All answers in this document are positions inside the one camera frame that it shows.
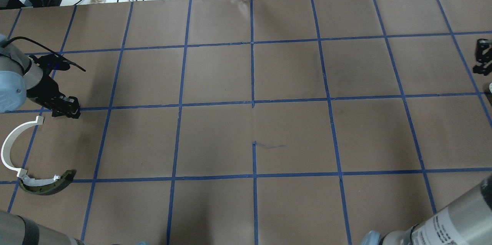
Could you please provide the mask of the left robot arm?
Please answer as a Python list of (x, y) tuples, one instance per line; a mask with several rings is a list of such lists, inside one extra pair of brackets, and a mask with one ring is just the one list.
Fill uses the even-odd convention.
[[(26, 40), (46, 49), (50, 54), (36, 57), (26, 55), (13, 42)], [(26, 99), (48, 109), (53, 117), (78, 119), (81, 115), (77, 97), (66, 96), (51, 77), (53, 70), (69, 70), (75, 66), (84, 68), (26, 37), (8, 39), (1, 35), (0, 48), (0, 110), (12, 112), (21, 107)]]

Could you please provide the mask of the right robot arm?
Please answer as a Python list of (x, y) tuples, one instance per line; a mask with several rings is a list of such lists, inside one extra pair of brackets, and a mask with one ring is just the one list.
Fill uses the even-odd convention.
[(406, 98), (420, 173), (350, 176), (348, 213), (362, 244), (491, 244), (491, 35), (459, 35), (477, 95)]

